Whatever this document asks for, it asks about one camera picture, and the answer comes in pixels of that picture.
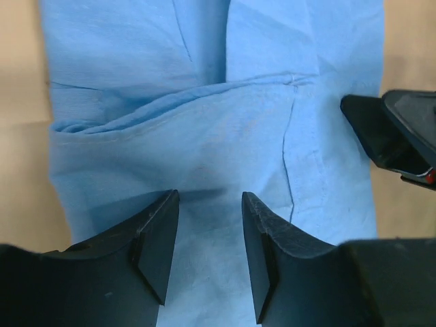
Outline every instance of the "blue fabric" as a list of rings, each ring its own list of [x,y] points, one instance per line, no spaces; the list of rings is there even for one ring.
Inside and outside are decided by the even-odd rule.
[[[339,110],[377,95],[382,0],[40,0],[50,177],[74,242],[178,189],[158,327],[255,326],[240,197],[333,244],[376,237]]]

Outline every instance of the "tan background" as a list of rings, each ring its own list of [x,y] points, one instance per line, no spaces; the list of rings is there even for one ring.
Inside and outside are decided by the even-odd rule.
[[[386,0],[382,90],[436,90],[435,0]],[[0,1],[0,243],[35,251],[70,242],[47,178],[50,105],[36,0]],[[372,169],[382,237],[434,236],[436,192]]]

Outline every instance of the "beige table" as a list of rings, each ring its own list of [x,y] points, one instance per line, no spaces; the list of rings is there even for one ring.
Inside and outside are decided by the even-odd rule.
[[[435,0],[386,0],[383,90],[436,90]],[[49,251],[69,231],[47,178],[50,108],[36,0],[0,1],[0,243]],[[373,169],[381,236],[432,236],[436,192]]]

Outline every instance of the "black plastic part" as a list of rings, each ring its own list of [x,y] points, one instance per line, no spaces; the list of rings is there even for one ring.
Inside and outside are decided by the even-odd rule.
[[[0,245],[0,326],[156,326],[178,225],[177,191],[64,252]]]
[[[253,302],[263,327],[436,326],[436,239],[334,247],[243,194]]]
[[[382,98],[347,95],[341,109],[367,155],[404,181],[436,189],[436,93],[389,91]]]

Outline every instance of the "wooden surface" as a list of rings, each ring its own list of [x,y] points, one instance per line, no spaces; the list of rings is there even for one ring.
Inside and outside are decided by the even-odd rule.
[[[382,90],[436,90],[435,0],[386,0]],[[36,0],[0,1],[0,243],[64,249],[69,231],[47,178],[50,108]],[[372,169],[379,234],[433,236],[436,192]]]

